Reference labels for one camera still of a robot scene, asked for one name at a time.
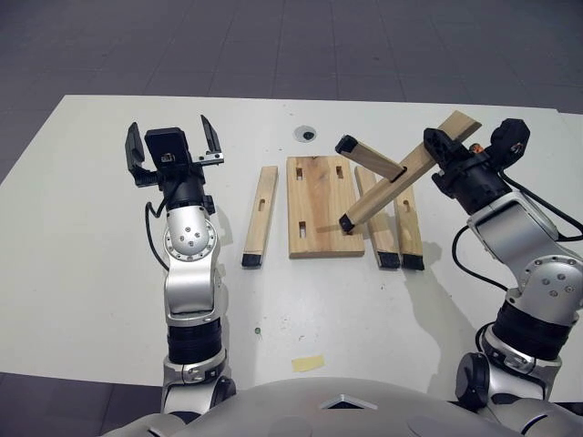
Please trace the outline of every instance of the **black hole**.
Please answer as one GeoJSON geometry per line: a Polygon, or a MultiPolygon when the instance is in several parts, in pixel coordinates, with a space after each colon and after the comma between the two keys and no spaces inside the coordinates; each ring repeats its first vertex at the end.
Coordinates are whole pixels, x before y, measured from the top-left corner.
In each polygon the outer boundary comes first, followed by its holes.
{"type": "Polygon", "coordinates": [[[340,401],[328,407],[328,410],[364,410],[364,408],[347,401],[340,401]]]}

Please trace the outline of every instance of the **black cable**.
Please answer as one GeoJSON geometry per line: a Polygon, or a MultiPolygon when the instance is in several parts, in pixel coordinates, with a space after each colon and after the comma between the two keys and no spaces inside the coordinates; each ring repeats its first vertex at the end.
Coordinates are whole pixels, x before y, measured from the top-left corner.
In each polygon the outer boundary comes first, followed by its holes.
{"type": "Polygon", "coordinates": [[[152,232],[151,232],[151,230],[149,228],[149,214],[151,212],[152,215],[156,219],[159,219],[160,218],[160,216],[162,215],[162,210],[164,209],[164,207],[168,203],[169,199],[172,198],[174,196],[174,194],[176,193],[176,190],[178,189],[178,187],[180,185],[180,182],[181,181],[178,180],[176,182],[176,186],[174,186],[174,188],[172,189],[172,191],[170,191],[170,194],[168,196],[164,196],[164,198],[160,202],[157,210],[154,210],[154,207],[152,206],[152,202],[148,202],[146,204],[146,207],[145,207],[145,210],[144,210],[144,216],[146,218],[146,235],[148,236],[149,248],[152,251],[152,253],[154,254],[154,258],[156,258],[156,260],[160,263],[160,266],[162,266],[165,271],[168,271],[169,270],[169,267],[166,265],[166,263],[160,257],[160,255],[156,251],[156,248],[154,247],[154,241],[152,240],[152,232]]]}
{"type": "Polygon", "coordinates": [[[476,336],[474,337],[474,341],[476,342],[476,349],[479,352],[483,352],[482,351],[482,346],[480,345],[480,337],[482,337],[482,334],[484,334],[484,332],[486,332],[486,330],[488,329],[488,326],[493,325],[494,322],[491,321],[489,323],[487,323],[486,325],[483,325],[479,330],[476,331],[476,336]]]}
{"type": "Polygon", "coordinates": [[[535,200],[537,203],[539,203],[540,205],[542,205],[543,207],[545,207],[549,211],[553,212],[557,216],[564,219],[569,225],[572,225],[573,227],[577,228],[578,231],[581,233],[581,235],[578,235],[576,237],[566,237],[563,234],[561,234],[560,232],[558,232],[558,240],[557,241],[568,242],[568,241],[581,241],[583,239],[583,224],[579,223],[574,218],[570,217],[568,214],[561,211],[559,208],[551,205],[550,203],[548,203],[544,199],[540,198],[535,193],[530,191],[528,188],[520,185],[518,182],[515,182],[515,180],[511,179],[510,177],[508,177],[506,175],[506,173],[504,173],[504,170],[500,170],[500,177],[508,185],[518,189],[519,191],[522,191],[528,197],[532,198],[533,200],[535,200]]]}
{"type": "Polygon", "coordinates": [[[454,259],[454,263],[456,264],[457,267],[459,267],[461,270],[463,270],[468,275],[473,276],[474,278],[480,279],[483,282],[487,282],[488,284],[494,285],[494,286],[498,287],[499,289],[507,291],[508,288],[505,287],[504,285],[502,285],[501,283],[496,282],[493,279],[487,278],[486,276],[482,276],[478,273],[475,273],[474,271],[472,271],[469,268],[467,268],[466,266],[464,266],[457,258],[457,241],[459,241],[459,238],[468,229],[469,229],[468,226],[464,226],[463,228],[459,229],[457,231],[457,234],[455,234],[454,241],[452,241],[452,258],[454,259]]]}

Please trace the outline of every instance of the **pine wood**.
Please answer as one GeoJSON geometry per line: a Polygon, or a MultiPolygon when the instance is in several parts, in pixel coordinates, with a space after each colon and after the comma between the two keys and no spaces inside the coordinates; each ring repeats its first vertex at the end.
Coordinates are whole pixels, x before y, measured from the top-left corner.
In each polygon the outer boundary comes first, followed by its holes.
{"type": "Polygon", "coordinates": [[[403,172],[403,166],[393,160],[387,158],[385,155],[376,150],[366,146],[357,139],[346,136],[341,140],[339,146],[343,143],[349,143],[350,152],[342,150],[340,153],[351,161],[368,168],[377,175],[389,180],[395,179],[403,172]]]}
{"type": "MultiPolygon", "coordinates": [[[[464,141],[481,126],[480,123],[466,114],[454,111],[439,126],[439,129],[443,130],[451,138],[464,141]]],[[[429,171],[435,165],[435,161],[425,150],[422,142],[401,161],[401,165],[407,167],[407,171],[401,177],[393,183],[389,179],[381,179],[346,211],[346,216],[354,226],[364,223],[384,208],[391,200],[394,200],[407,187],[411,186],[417,179],[429,171]]]]}
{"type": "Polygon", "coordinates": [[[290,258],[362,256],[360,230],[345,234],[337,221],[356,200],[348,159],[289,157],[286,169],[290,258]]]}
{"type": "MultiPolygon", "coordinates": [[[[361,196],[376,184],[374,173],[364,167],[355,168],[354,175],[356,176],[356,185],[361,196]]],[[[399,252],[396,238],[390,227],[389,215],[382,209],[369,218],[367,226],[373,243],[374,256],[379,266],[383,267],[379,258],[380,252],[395,254],[399,252]]]]}
{"type": "Polygon", "coordinates": [[[407,187],[394,200],[394,214],[402,254],[423,256],[423,243],[419,232],[419,218],[415,206],[413,186],[407,187]]]}
{"type": "Polygon", "coordinates": [[[265,245],[271,224],[271,212],[273,211],[273,198],[277,186],[277,166],[262,167],[253,201],[253,212],[247,239],[245,241],[244,255],[258,255],[259,265],[265,253],[265,245]]]}

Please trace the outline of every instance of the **floor tile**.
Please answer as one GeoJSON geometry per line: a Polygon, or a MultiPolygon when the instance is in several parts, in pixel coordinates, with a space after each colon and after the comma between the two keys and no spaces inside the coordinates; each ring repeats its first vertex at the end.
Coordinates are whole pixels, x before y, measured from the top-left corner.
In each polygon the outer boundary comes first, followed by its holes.
{"type": "Polygon", "coordinates": [[[383,20],[374,0],[332,2],[332,20],[336,45],[366,47],[386,44],[383,20]]]}
{"type": "Polygon", "coordinates": [[[334,47],[326,45],[281,45],[277,73],[282,75],[327,75],[336,73],[334,47]]]}
{"type": "Polygon", "coordinates": [[[2,117],[0,159],[18,159],[51,111],[10,111],[2,117]]]}
{"type": "Polygon", "coordinates": [[[396,71],[388,45],[336,46],[336,68],[339,75],[386,75],[396,71]]]}
{"type": "Polygon", "coordinates": [[[89,83],[88,94],[139,96],[151,77],[149,71],[113,71],[96,72],[89,83]]]}
{"type": "Polygon", "coordinates": [[[178,26],[174,36],[190,41],[221,43],[227,37],[238,4],[239,0],[197,0],[178,26]]]}
{"type": "Polygon", "coordinates": [[[40,77],[39,73],[19,69],[0,69],[0,111],[6,111],[22,98],[40,77]]]}
{"type": "Polygon", "coordinates": [[[453,58],[445,50],[411,47],[395,48],[393,53],[397,70],[402,75],[453,77],[461,74],[453,58]]]}
{"type": "Polygon", "coordinates": [[[282,17],[282,0],[246,0],[230,23],[227,40],[278,41],[282,17]]]}
{"type": "Polygon", "coordinates": [[[222,41],[175,39],[159,62],[162,71],[214,71],[222,41]]]}
{"type": "Polygon", "coordinates": [[[397,75],[338,76],[340,100],[404,102],[403,89],[397,75]]]}
{"type": "MultiPolygon", "coordinates": [[[[6,176],[8,176],[8,172],[12,169],[15,163],[15,159],[0,159],[0,183],[2,183],[6,176]]],[[[4,374],[0,373],[0,385],[2,385],[3,378],[4,374]]]]}
{"type": "Polygon", "coordinates": [[[336,76],[277,75],[273,86],[273,98],[334,100],[338,98],[336,76]]]}
{"type": "Polygon", "coordinates": [[[115,384],[100,434],[148,414],[160,412],[161,399],[161,387],[115,384]]]}
{"type": "Polygon", "coordinates": [[[321,0],[286,2],[281,42],[295,45],[332,45],[334,39],[330,4],[321,0]]]}
{"type": "Polygon", "coordinates": [[[0,435],[98,435],[110,384],[6,374],[0,390],[0,435]]]}
{"type": "Polygon", "coordinates": [[[583,86],[527,84],[538,107],[553,107],[559,112],[583,114],[583,86]]]}
{"type": "Polygon", "coordinates": [[[217,73],[210,85],[210,97],[269,98],[273,76],[217,73]]]}
{"type": "Polygon", "coordinates": [[[273,74],[278,45],[273,42],[232,41],[225,43],[217,71],[238,74],[273,74]]]}
{"type": "Polygon", "coordinates": [[[518,80],[493,81],[491,79],[464,79],[465,88],[477,105],[502,105],[532,107],[535,101],[518,80]]]}
{"type": "Polygon", "coordinates": [[[86,94],[95,74],[87,70],[44,73],[15,101],[13,109],[52,110],[65,94],[86,94]]]}
{"type": "Polygon", "coordinates": [[[460,78],[401,76],[401,84],[407,102],[473,103],[460,78]]]}
{"type": "Polygon", "coordinates": [[[144,94],[152,96],[199,96],[209,94],[211,72],[157,71],[144,94]]]}
{"type": "Polygon", "coordinates": [[[156,68],[170,43],[170,37],[126,36],[116,43],[102,64],[115,71],[148,70],[156,68]]]}

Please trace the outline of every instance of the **wooden plank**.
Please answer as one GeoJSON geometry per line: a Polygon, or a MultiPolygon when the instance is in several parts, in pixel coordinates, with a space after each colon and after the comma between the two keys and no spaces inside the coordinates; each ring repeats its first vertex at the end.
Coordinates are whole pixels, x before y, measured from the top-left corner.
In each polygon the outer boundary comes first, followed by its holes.
{"type": "MultiPolygon", "coordinates": [[[[376,184],[374,173],[364,167],[355,168],[354,175],[356,176],[356,185],[361,196],[376,184]]],[[[374,256],[379,267],[398,269],[401,265],[399,251],[387,212],[381,209],[369,218],[366,224],[373,243],[374,256]]]]}
{"type": "MultiPolygon", "coordinates": [[[[447,118],[439,129],[443,130],[449,137],[466,140],[476,132],[482,125],[473,118],[459,111],[447,118]]],[[[409,155],[401,161],[407,171],[403,173],[395,182],[387,178],[381,179],[364,196],[358,199],[346,213],[340,218],[340,223],[344,230],[350,230],[354,226],[364,223],[379,210],[384,208],[391,200],[394,200],[403,190],[412,185],[417,179],[425,174],[435,165],[435,161],[425,150],[423,142],[413,149],[409,155]]]]}
{"type": "Polygon", "coordinates": [[[403,267],[423,270],[423,242],[419,231],[419,218],[417,217],[412,185],[394,200],[394,214],[397,222],[399,249],[403,254],[403,267]]]}
{"type": "Polygon", "coordinates": [[[259,267],[263,261],[265,245],[271,224],[273,198],[277,185],[277,166],[262,167],[253,201],[253,212],[247,240],[243,250],[243,267],[259,267]]]}
{"type": "Polygon", "coordinates": [[[403,166],[366,146],[350,135],[345,135],[336,146],[336,152],[368,168],[383,178],[393,180],[403,173],[403,166]]]}
{"type": "Polygon", "coordinates": [[[337,221],[356,200],[348,159],[289,157],[286,173],[290,258],[362,256],[360,230],[345,234],[337,221]]]}

